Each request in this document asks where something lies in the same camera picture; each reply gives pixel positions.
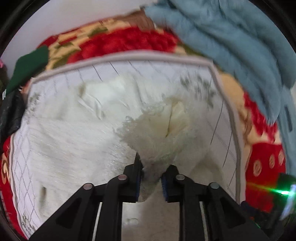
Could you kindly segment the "white fluffy sweater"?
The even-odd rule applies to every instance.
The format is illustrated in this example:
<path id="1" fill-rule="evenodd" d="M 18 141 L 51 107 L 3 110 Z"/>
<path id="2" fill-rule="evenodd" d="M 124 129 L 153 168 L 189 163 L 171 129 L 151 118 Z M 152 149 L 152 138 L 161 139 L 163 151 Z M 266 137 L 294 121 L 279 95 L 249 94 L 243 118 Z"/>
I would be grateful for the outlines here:
<path id="1" fill-rule="evenodd" d="M 36 106 L 29 120 L 30 171 L 41 220 L 85 183 L 143 165 L 139 201 L 154 195 L 168 166 L 201 184 L 223 182 L 210 147 L 208 105 L 197 85 L 123 74 L 87 81 Z"/>

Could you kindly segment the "white quilted mat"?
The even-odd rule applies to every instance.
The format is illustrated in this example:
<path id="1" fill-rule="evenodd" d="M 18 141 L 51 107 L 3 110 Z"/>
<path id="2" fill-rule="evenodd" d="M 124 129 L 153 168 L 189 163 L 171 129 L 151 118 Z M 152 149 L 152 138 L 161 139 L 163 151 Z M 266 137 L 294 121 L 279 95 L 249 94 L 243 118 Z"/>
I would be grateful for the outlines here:
<path id="1" fill-rule="evenodd" d="M 54 101 L 72 87 L 88 80 L 106 82 L 123 74 L 140 76 L 155 83 L 175 83 L 189 79 L 199 92 L 199 101 L 208 105 L 207 140 L 214 160 L 222 168 L 224 190 L 237 202 L 244 197 L 240 178 L 241 135 L 238 114 L 227 97 L 222 77 L 210 61 L 202 57 L 174 56 L 158 52 L 126 52 L 81 61 L 49 70 L 33 79 L 21 126 L 11 141 L 11 188 L 18 223 L 25 237 L 43 224 L 47 215 L 38 210 L 40 185 L 33 165 L 38 162 L 36 143 L 32 141 L 33 119 L 51 116 L 48 101 Z"/>

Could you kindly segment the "dark green folded garment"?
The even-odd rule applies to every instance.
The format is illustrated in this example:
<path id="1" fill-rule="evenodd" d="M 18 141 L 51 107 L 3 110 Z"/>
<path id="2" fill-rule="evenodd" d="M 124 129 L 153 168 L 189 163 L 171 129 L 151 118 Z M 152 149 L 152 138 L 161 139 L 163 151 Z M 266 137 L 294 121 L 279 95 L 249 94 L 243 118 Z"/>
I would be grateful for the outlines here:
<path id="1" fill-rule="evenodd" d="M 20 57 L 16 62 L 13 75 L 6 87 L 6 96 L 19 87 L 24 86 L 28 80 L 40 73 L 48 64 L 48 60 L 49 50 L 45 45 Z"/>

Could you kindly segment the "light blue puffer jacket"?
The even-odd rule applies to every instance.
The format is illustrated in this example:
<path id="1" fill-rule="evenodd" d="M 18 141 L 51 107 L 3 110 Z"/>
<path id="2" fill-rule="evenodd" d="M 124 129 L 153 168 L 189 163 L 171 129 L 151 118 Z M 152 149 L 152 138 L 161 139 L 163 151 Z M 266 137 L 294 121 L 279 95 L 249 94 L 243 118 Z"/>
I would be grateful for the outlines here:
<path id="1" fill-rule="evenodd" d="M 144 12 L 239 81 L 266 122 L 278 124 L 295 175 L 295 52 L 273 21 L 250 1 L 158 1 Z"/>

